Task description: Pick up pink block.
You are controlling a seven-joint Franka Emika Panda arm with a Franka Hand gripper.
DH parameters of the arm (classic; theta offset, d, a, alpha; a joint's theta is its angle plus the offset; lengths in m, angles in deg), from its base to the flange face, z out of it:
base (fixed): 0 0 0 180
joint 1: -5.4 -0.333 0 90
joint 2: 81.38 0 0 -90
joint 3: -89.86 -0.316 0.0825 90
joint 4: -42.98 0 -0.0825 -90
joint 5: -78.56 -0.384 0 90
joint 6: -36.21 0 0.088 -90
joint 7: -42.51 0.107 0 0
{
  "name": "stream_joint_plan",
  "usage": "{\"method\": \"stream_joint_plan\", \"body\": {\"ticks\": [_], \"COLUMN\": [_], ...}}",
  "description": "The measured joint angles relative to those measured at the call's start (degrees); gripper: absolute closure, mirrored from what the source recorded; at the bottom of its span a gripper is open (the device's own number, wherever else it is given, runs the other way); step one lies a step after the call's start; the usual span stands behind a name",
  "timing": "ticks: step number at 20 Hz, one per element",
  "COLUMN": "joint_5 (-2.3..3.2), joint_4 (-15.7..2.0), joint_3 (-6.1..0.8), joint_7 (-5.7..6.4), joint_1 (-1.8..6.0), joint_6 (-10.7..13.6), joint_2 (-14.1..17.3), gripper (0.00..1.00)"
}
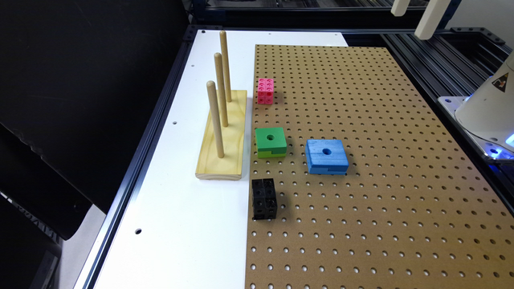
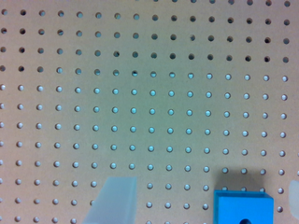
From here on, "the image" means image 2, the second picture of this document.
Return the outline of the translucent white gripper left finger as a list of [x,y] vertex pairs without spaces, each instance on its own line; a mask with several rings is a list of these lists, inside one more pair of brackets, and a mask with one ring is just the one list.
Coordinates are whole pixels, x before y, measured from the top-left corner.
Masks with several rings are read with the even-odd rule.
[[137,179],[109,177],[82,224],[135,224]]

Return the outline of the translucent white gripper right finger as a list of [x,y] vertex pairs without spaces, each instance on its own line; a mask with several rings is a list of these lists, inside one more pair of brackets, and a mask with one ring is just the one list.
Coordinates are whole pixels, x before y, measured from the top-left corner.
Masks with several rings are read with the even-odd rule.
[[299,181],[292,180],[289,185],[289,205],[294,217],[299,217]]

